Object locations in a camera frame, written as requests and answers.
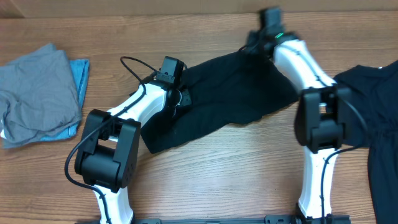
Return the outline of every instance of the green light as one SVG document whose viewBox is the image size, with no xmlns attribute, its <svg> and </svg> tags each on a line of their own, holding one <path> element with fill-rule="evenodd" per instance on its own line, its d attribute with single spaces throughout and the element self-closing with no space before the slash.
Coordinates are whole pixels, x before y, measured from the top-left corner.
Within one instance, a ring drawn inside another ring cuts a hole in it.
<svg viewBox="0 0 398 224">
<path fill-rule="evenodd" d="M 284 33 L 280 33 L 280 34 L 276 35 L 276 37 L 275 37 L 275 38 L 282 37 L 282 35 L 283 35 L 283 34 L 284 34 Z"/>
</svg>

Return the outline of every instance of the black cloth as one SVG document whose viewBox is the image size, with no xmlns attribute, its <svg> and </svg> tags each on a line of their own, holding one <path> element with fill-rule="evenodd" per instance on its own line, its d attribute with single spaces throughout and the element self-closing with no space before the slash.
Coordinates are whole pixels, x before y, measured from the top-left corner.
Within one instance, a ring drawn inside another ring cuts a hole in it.
<svg viewBox="0 0 398 224">
<path fill-rule="evenodd" d="M 182 83 L 192 104 L 155 114 L 141 136 L 151 153 L 179 146 L 229 123 L 248 124 L 298 100 L 297 93 L 269 60 L 242 52 L 184 70 Z"/>
<path fill-rule="evenodd" d="M 368 174 L 378 224 L 398 223 L 398 61 L 379 68 L 358 65 L 335 77 L 352 89 L 351 103 L 369 129 Z M 353 129 L 346 144 L 356 146 L 364 132 L 352 116 Z"/>
</svg>

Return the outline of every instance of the folded gray towel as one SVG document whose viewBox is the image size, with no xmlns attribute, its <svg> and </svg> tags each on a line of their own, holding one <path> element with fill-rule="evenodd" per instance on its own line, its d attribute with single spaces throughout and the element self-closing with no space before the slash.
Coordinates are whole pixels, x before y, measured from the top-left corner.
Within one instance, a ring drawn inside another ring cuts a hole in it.
<svg viewBox="0 0 398 224">
<path fill-rule="evenodd" d="M 4 148 L 53 136 L 81 120 L 68 57 L 48 44 L 0 67 Z"/>
</svg>

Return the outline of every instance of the black cable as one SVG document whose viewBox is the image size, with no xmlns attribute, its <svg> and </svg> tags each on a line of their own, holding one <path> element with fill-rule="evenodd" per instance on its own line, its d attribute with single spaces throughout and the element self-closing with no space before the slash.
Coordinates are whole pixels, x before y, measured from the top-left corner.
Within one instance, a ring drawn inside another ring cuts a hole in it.
<svg viewBox="0 0 398 224">
<path fill-rule="evenodd" d="M 136 59 L 136 58 L 127 57 L 127 56 L 123 56 L 123 57 L 120 58 L 120 62 L 123 64 L 123 66 L 124 66 L 129 72 L 131 72 L 131 73 L 137 78 L 137 80 L 139 81 L 139 83 L 142 85 L 143 91 L 142 91 L 141 96 L 140 96 L 138 99 L 134 100 L 134 102 L 132 102 L 131 104 L 129 104 L 129 105 L 127 105 L 125 108 L 123 108 L 123 110 L 121 110 L 120 112 L 118 112 L 118 113 L 116 113 L 115 115 L 113 115 L 112 117 L 110 117 L 110 119 L 108 119 L 107 121 L 105 121 L 104 123 L 102 123 L 101 125 L 99 125 L 96 129 L 94 129 L 91 133 L 89 133 L 84 139 L 82 139 L 82 140 L 72 149 L 72 151 L 69 153 L 69 155 L 68 155 L 68 157 L 67 157 L 67 159 L 66 159 L 66 161 L 65 161 L 65 167 L 64 167 L 65 176 L 67 177 L 67 179 L 68 179 L 71 183 L 73 183 L 73 184 L 75 184 L 75 185 L 77 185 L 77 186 L 79 186 L 79 187 L 83 187 L 83 188 L 86 188 L 86 189 L 93 190 L 93 191 L 95 191 L 95 192 L 97 192 L 97 193 L 99 194 L 99 198 L 102 199 L 102 201 L 103 201 L 103 203 L 104 203 L 104 212 L 105 212 L 105 217 L 106 217 L 106 223 L 109 223 L 109 224 L 111 224 L 111 219 L 109 218 L 108 205 L 107 205 L 107 203 L 106 203 L 106 199 L 105 199 L 104 193 L 102 193 L 102 191 L 101 191 L 100 189 L 96 188 L 96 187 L 93 187 L 93 186 L 90 186 L 90 185 L 87 185 L 87 184 L 82 184 L 82 183 L 80 183 L 80 182 L 74 180 L 74 179 L 70 176 L 69 171 L 68 171 L 68 168 L 69 168 L 70 160 L 72 159 L 73 155 L 76 153 L 76 151 L 78 150 L 78 148 L 79 148 L 84 142 L 86 142 L 90 137 L 92 137 L 92 135 L 94 135 L 94 133 L 97 133 L 101 128 L 103 128 L 104 126 L 106 126 L 107 124 L 109 124 L 112 120 L 116 119 L 118 116 L 122 115 L 122 114 L 125 113 L 127 110 L 129 110 L 132 106 L 134 106 L 136 103 L 138 103 L 138 102 L 145 96 L 147 90 L 146 90 L 146 87 L 145 87 L 144 82 L 139 78 L 139 76 L 138 76 L 137 74 L 135 74 L 135 73 L 123 62 L 123 59 L 135 60 L 135 61 L 140 62 L 141 64 L 143 64 L 143 65 L 149 67 L 149 68 L 152 69 L 153 71 L 157 72 L 156 69 L 154 69 L 154 68 L 151 67 L 150 65 L 148 65 L 148 64 L 146 64 L 145 62 L 143 62 L 143 61 L 141 61 L 141 60 L 138 60 L 138 59 Z"/>
<path fill-rule="evenodd" d="M 238 52 L 242 51 L 242 50 L 245 49 L 246 47 L 247 47 L 247 45 L 243 45 L 243 46 L 238 50 Z"/>
<path fill-rule="evenodd" d="M 323 198 L 323 179 L 325 178 L 326 166 L 329 164 L 329 160 L 330 160 L 333 156 L 335 156 L 335 155 L 337 155 L 337 154 L 340 154 L 340 153 L 343 153 L 343 152 L 353 151 L 353 150 L 355 150 L 355 149 L 357 149 L 357 148 L 362 147 L 362 146 L 365 144 L 365 142 L 366 142 L 366 136 L 368 135 L 368 127 L 366 126 L 366 122 L 365 122 L 365 120 L 363 119 L 363 117 L 361 116 L 361 114 L 359 113 L 359 111 L 358 111 L 351 103 L 349 103 L 348 101 L 346 101 L 346 100 L 344 100 L 344 99 L 340 99 L 340 100 L 342 100 L 342 101 L 354 112 L 354 114 L 356 115 L 356 117 L 359 119 L 359 122 L 361 123 L 362 129 L 363 129 L 363 131 L 364 131 L 364 137 L 363 137 L 363 140 L 362 140 L 361 144 L 358 144 L 357 146 L 354 146 L 354 147 L 351 147 L 351 148 L 348 148 L 348 149 L 340 149 L 339 151 L 336 151 L 336 152 L 330 154 L 330 155 L 325 159 L 325 163 L 324 163 L 324 165 L 323 165 L 322 175 L 321 175 L 321 203 L 322 203 L 322 219 L 321 219 L 321 224 L 324 224 L 324 223 L 325 223 L 325 199 Z"/>
</svg>

